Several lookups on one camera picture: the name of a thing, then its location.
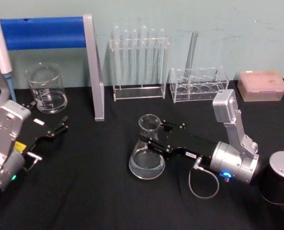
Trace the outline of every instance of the white label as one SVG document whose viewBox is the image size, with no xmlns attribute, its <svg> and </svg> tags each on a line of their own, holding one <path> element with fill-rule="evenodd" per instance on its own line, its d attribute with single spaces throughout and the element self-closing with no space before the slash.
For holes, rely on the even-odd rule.
<svg viewBox="0 0 284 230">
<path fill-rule="evenodd" d="M 43 121 L 41 121 L 41 120 L 39 120 L 39 119 L 34 119 L 33 121 L 36 122 L 36 123 L 38 123 L 39 125 L 45 124 L 45 122 L 43 122 Z"/>
<path fill-rule="evenodd" d="M 190 152 L 186 152 L 186 156 L 196 159 L 196 155 Z"/>
</svg>

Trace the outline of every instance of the yellow warning label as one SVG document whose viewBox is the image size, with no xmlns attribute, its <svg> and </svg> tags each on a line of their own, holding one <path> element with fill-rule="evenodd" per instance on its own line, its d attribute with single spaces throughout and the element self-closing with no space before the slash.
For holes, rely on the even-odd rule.
<svg viewBox="0 0 284 230">
<path fill-rule="evenodd" d="M 16 141 L 14 145 L 14 149 L 20 153 L 22 153 L 27 146 L 21 142 Z"/>
</svg>

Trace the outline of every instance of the cable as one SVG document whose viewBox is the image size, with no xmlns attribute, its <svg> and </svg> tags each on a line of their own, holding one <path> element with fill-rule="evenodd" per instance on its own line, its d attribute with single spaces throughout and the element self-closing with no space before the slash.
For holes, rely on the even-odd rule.
<svg viewBox="0 0 284 230">
<path fill-rule="evenodd" d="M 215 181 L 217 182 L 217 189 L 216 189 L 216 191 L 215 191 L 214 194 L 212 194 L 212 195 L 210 195 L 210 196 L 199 196 L 199 195 L 197 195 L 197 194 L 193 191 L 193 189 L 192 189 L 192 187 L 191 187 L 191 171 L 192 171 L 192 169 L 201 170 L 201 171 L 203 171 L 203 172 L 206 172 L 206 173 L 210 174 L 211 176 L 213 176 L 213 177 L 215 178 Z M 208 170 L 204 169 L 203 167 L 199 167 L 199 166 L 196 165 L 196 164 L 194 164 L 194 166 L 193 166 L 193 167 L 190 169 L 190 171 L 189 171 L 188 184 L 189 184 L 189 189 L 190 189 L 190 191 L 192 192 L 192 194 L 195 195 L 197 198 L 200 198 L 200 199 L 210 199 L 210 198 L 213 198 L 215 195 L 217 195 L 217 193 L 219 192 L 219 189 L 220 189 L 220 183 L 219 183 L 219 180 L 218 180 L 218 178 L 216 177 L 216 175 L 215 175 L 213 172 L 208 171 Z"/>
</svg>

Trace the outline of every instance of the erlenmeyer flask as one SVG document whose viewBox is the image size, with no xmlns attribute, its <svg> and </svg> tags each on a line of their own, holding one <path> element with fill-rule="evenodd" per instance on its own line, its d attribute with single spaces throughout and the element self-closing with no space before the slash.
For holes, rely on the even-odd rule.
<svg viewBox="0 0 284 230">
<path fill-rule="evenodd" d="M 140 134 L 158 140 L 160 119 L 146 114 L 139 119 Z M 163 157 L 147 148 L 147 143 L 138 140 L 129 160 L 129 169 L 140 179 L 150 180 L 158 177 L 165 169 Z"/>
</svg>

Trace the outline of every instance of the blue led light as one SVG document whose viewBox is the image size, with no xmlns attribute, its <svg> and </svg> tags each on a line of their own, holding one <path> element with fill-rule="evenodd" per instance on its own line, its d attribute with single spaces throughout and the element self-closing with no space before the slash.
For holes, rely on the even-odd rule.
<svg viewBox="0 0 284 230">
<path fill-rule="evenodd" d="M 222 175 L 225 176 L 225 177 L 227 177 L 227 178 L 232 178 L 232 174 L 229 173 L 229 172 L 227 172 L 227 171 L 222 172 Z"/>
</svg>

